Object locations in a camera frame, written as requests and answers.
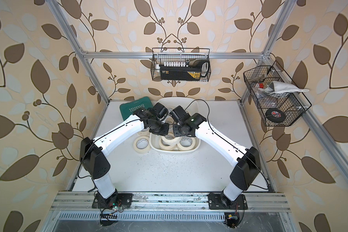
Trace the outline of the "white plastic storage tray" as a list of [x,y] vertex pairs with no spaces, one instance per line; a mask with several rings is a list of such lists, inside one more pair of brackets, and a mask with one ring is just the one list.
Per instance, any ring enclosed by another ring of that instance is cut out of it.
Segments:
[[[168,111],[172,111],[177,106],[189,113],[191,116],[198,112],[198,103],[191,98],[168,97],[158,100],[158,103],[165,106]],[[151,148],[159,153],[165,154],[189,154],[196,151],[201,144],[197,137],[177,137],[174,133],[175,121],[171,116],[167,116],[164,122],[169,123],[169,132],[166,136],[150,134],[149,144]]]

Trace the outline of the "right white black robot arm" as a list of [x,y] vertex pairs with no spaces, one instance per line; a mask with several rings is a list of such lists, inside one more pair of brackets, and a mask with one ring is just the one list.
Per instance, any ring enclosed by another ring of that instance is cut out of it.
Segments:
[[260,155],[256,148],[239,145],[213,127],[208,118],[199,113],[191,116],[181,106],[174,108],[170,116],[175,121],[173,130],[176,137],[197,137],[220,153],[233,167],[230,183],[221,193],[224,200],[233,202],[248,190],[261,173]]

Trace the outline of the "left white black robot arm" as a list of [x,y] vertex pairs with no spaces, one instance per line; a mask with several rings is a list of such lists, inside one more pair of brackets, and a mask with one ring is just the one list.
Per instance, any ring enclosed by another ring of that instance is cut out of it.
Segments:
[[166,136],[169,132],[169,124],[164,123],[163,120],[168,113],[168,109],[161,103],[149,109],[141,107],[106,134],[94,139],[86,137],[82,140],[80,162],[90,174],[98,194],[103,199],[109,199],[117,192],[109,176],[111,165],[107,156],[121,143],[144,129],[148,128],[149,132],[155,135]]

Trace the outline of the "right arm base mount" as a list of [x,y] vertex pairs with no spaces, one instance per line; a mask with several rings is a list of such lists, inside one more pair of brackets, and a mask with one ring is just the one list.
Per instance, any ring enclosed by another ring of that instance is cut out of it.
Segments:
[[209,193],[209,209],[211,210],[247,210],[248,205],[245,195],[240,194],[234,201],[228,199],[223,193]]

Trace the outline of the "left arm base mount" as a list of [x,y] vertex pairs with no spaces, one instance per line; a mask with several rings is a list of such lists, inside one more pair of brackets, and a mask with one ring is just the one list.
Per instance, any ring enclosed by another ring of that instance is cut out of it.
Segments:
[[110,197],[103,198],[98,192],[94,194],[92,208],[113,209],[114,207],[129,208],[132,203],[132,193],[118,193],[115,191]]

